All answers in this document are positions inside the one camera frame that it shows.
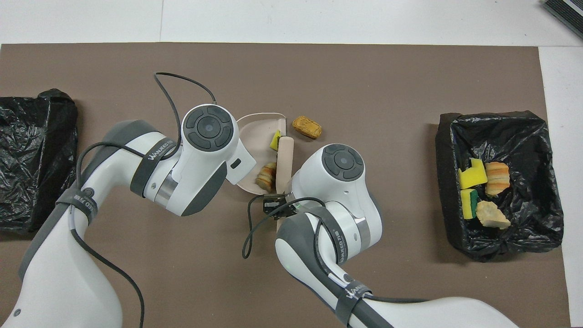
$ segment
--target white robotic arm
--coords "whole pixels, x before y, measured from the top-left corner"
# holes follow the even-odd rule
[[[381,216],[365,179],[360,154],[332,144],[311,156],[290,182],[290,198],[314,197],[296,203],[298,214],[278,230],[275,248],[282,266],[331,308],[344,326],[517,328],[484,302],[450,297],[425,302],[376,298],[340,264],[376,243]]]
[[[239,139],[233,116],[215,104],[191,109],[182,121],[183,145],[160,160],[176,143],[148,123],[118,123],[105,141],[144,153],[143,158],[115,148],[100,148],[83,172],[77,191],[65,192],[26,252],[19,270],[22,289],[2,328],[121,327],[115,291],[81,238],[112,187],[128,186],[176,215],[200,211],[225,179],[237,183],[255,165]]]

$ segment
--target black plastic bag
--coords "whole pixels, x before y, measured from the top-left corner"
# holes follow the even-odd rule
[[[563,210],[544,120],[529,111],[442,114],[436,154],[442,212],[453,247],[486,262],[498,254],[542,253],[561,245]],[[472,188],[481,200],[496,203],[510,220],[509,228],[486,228],[477,218],[463,218],[458,168],[468,168],[470,158],[508,165],[510,188],[498,196],[487,196],[485,185]]]
[[[75,179],[77,107],[51,89],[0,97],[0,230],[33,232]]]

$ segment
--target brown table surface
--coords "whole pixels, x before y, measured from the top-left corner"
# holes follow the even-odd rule
[[[58,88],[80,111],[79,149],[118,121],[142,118],[175,138],[170,106],[152,78],[167,71],[208,86],[235,118],[275,111],[319,122],[295,139],[294,171],[318,148],[351,145],[367,165],[384,216],[382,239],[344,269],[377,296],[483,300],[521,327],[569,325],[560,249],[476,263],[445,237],[434,136],[440,113],[530,110],[546,118],[534,47],[327,44],[4,44],[0,96]],[[164,78],[181,115],[208,102]],[[145,327],[339,327],[333,313],[280,265],[275,223],[262,227],[248,260],[245,209],[252,197],[225,182],[201,212],[177,217],[129,188],[112,191],[86,240],[128,272],[146,302]],[[253,211],[256,221],[261,211]],[[30,238],[0,233],[0,322],[20,291],[17,268]],[[139,303],[117,273],[124,327]]]

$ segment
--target round gray button pad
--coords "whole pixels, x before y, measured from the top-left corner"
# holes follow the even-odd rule
[[[352,147],[342,144],[326,146],[322,164],[331,176],[340,181],[354,181],[364,172],[364,162]]]
[[[224,148],[233,138],[230,115],[219,106],[207,105],[188,113],[182,127],[189,144],[205,152]]]

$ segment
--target gray strap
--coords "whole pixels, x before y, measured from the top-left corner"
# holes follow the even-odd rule
[[[346,237],[340,228],[340,225],[334,218],[334,216],[325,207],[319,206],[315,208],[310,208],[306,212],[314,214],[322,221],[324,228],[328,231],[330,238],[334,242],[334,248],[336,250],[336,263],[338,265],[344,264],[348,260],[348,243],[346,242]]]
[[[344,288],[343,294],[338,298],[335,310],[336,317],[346,327],[348,327],[352,310],[366,292],[370,292],[370,289],[362,282],[354,280]]]
[[[142,158],[140,165],[136,169],[132,182],[129,185],[129,189],[138,196],[144,198],[144,189],[146,188],[147,181],[150,180],[150,176],[156,169],[158,162],[162,159],[169,150],[176,146],[176,142],[170,138],[164,138],[154,147],[152,147],[146,156]]]
[[[97,215],[97,203],[95,203],[93,198],[74,187],[65,190],[59,199],[57,199],[57,204],[59,203],[73,205],[78,208],[87,216],[89,224],[91,224],[91,221]]]

